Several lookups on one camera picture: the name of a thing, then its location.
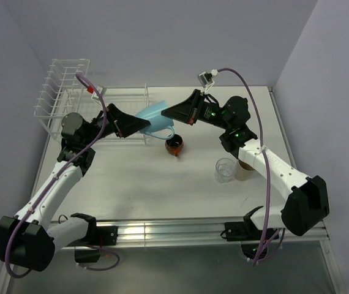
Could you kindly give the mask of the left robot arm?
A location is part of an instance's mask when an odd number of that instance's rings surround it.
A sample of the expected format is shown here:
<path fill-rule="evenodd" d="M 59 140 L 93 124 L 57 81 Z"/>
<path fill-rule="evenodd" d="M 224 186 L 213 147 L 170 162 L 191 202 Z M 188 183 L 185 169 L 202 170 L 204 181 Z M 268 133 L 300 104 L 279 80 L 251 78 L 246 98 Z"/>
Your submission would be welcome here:
<path fill-rule="evenodd" d="M 91 122 L 76 112 L 62 118 L 62 150 L 50 176 L 13 217 L 0 219 L 0 259 L 12 277 L 22 277 L 12 271 L 12 265 L 43 271 L 63 247 L 96 241 L 98 229 L 93 216 L 74 213 L 54 227 L 51 220 L 90 168 L 96 153 L 92 145 L 97 140 L 110 134 L 125 138 L 149 125 L 148 120 L 124 113 L 114 104 L 101 110 Z"/>

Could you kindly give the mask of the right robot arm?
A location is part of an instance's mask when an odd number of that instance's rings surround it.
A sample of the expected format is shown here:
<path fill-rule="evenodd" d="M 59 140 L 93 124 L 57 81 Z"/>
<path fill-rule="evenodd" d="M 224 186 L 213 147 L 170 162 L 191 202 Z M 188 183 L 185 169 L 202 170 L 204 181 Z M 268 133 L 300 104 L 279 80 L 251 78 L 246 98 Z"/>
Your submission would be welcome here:
<path fill-rule="evenodd" d="M 223 129 L 219 139 L 224 150 L 250 165 L 280 193 L 283 205 L 259 206 L 244 216 L 244 233 L 249 238 L 258 238 L 265 227 L 286 228 L 302 236 L 329 214 L 325 180 L 298 171 L 261 144 L 246 124 L 250 119 L 247 99 L 233 96 L 220 107 L 196 89 L 185 101 L 162 110 L 162 115 L 189 125 L 203 121 Z"/>

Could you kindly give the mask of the light blue ceramic mug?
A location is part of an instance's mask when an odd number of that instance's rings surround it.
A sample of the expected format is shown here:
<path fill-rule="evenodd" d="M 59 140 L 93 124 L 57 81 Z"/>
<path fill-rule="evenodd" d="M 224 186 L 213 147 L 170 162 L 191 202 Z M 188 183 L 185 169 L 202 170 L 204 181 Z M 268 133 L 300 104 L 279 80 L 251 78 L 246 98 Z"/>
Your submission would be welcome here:
<path fill-rule="evenodd" d="M 161 114 L 163 110 L 168 107 L 166 101 L 161 101 L 151 105 L 142 111 L 139 111 L 135 116 L 137 118 L 145 119 L 150 122 L 150 125 L 140 130 L 140 133 L 148 135 L 161 140 L 169 140 L 174 137 L 175 130 L 173 128 L 174 122 L 171 118 L 168 118 Z M 171 131 L 169 136 L 163 137 L 156 134 L 156 132 L 168 129 Z"/>

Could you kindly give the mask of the orange mug black interior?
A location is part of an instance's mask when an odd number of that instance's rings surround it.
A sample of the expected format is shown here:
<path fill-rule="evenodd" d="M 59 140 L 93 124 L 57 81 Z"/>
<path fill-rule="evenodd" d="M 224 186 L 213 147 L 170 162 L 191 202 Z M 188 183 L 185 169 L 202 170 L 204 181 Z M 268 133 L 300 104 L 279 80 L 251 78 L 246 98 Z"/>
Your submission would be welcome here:
<path fill-rule="evenodd" d="M 165 148 L 167 152 L 175 157 L 178 157 L 183 150 L 184 141 L 178 134 L 174 134 L 171 139 L 165 141 Z"/>

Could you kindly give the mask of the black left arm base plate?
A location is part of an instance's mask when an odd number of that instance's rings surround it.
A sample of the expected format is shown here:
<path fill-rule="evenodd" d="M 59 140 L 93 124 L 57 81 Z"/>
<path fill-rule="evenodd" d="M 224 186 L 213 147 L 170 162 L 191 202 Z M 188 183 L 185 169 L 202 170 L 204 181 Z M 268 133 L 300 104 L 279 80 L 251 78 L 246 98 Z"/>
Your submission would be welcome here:
<path fill-rule="evenodd" d="M 80 239 L 69 244 L 69 246 L 114 246 L 118 237 L 118 226 L 98 226 L 91 239 Z"/>

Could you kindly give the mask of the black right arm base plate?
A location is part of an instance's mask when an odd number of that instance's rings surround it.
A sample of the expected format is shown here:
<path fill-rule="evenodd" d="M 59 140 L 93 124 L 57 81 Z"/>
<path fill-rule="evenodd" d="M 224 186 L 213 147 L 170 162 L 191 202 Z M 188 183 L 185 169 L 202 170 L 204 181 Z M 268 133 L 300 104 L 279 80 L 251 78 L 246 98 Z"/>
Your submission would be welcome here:
<path fill-rule="evenodd" d="M 228 242 L 233 241 L 259 241 L 262 231 L 252 222 L 226 222 L 220 237 Z"/>

